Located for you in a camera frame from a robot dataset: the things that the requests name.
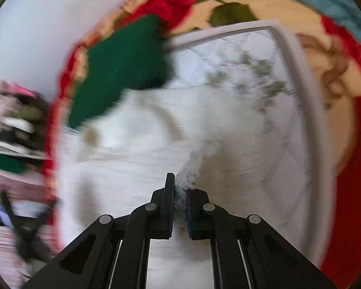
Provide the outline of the folded dark green sweater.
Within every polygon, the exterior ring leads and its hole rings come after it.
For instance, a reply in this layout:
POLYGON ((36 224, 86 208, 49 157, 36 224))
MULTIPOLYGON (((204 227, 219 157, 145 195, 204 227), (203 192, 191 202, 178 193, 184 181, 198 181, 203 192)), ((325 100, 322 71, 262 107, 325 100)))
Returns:
POLYGON ((165 84, 169 67, 159 17, 144 16, 93 46, 87 66, 87 75, 72 99, 68 125, 73 129, 101 116, 120 100, 125 89, 154 89, 165 84))

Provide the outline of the red floral blanket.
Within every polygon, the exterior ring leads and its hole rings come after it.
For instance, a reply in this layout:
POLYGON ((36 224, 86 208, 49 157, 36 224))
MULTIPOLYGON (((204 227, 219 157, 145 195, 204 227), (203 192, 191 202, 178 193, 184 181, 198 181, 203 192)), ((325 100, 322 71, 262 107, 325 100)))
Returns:
POLYGON ((235 3, 258 19, 279 19, 297 33, 320 82, 336 159, 335 220, 321 268, 338 288, 346 288, 361 273, 361 43, 345 24, 303 0, 127 0, 114 8, 73 46, 58 78, 47 122, 49 160, 42 168, 48 193, 59 187, 57 127, 87 74, 88 50, 148 14, 159 16, 166 35, 209 28, 213 18, 238 22, 235 3))

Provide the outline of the clothes rack with garments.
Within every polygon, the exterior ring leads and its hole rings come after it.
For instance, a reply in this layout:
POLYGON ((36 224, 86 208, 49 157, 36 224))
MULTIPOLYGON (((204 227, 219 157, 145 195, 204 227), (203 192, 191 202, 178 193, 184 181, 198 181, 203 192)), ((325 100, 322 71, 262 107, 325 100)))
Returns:
POLYGON ((12 240, 14 270, 24 284, 54 256, 46 238, 58 201, 44 168, 49 103, 37 92, 0 81, 0 225, 12 240))

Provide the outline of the white fuzzy jacket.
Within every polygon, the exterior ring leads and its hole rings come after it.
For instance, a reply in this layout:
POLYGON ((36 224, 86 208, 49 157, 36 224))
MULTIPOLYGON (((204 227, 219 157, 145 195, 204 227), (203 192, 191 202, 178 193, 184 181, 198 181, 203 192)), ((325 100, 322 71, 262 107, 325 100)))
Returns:
POLYGON ((220 58, 200 85, 127 90, 57 150, 58 239, 73 241, 102 214, 129 214, 175 174, 172 238, 153 241, 149 288, 212 288, 211 250, 186 229, 185 190, 206 191, 229 213, 272 217, 266 172, 265 78, 238 55, 220 58))

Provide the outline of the white diamond-pattern mat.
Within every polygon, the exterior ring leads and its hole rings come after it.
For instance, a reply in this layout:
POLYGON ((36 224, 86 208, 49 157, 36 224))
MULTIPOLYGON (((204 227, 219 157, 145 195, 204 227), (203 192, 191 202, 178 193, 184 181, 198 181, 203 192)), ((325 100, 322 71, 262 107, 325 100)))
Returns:
POLYGON ((215 85, 245 105, 252 136, 242 158, 216 159, 211 200, 258 214, 312 263, 325 256, 333 223, 333 165, 316 81, 294 33, 260 20, 171 37, 172 85, 215 85))

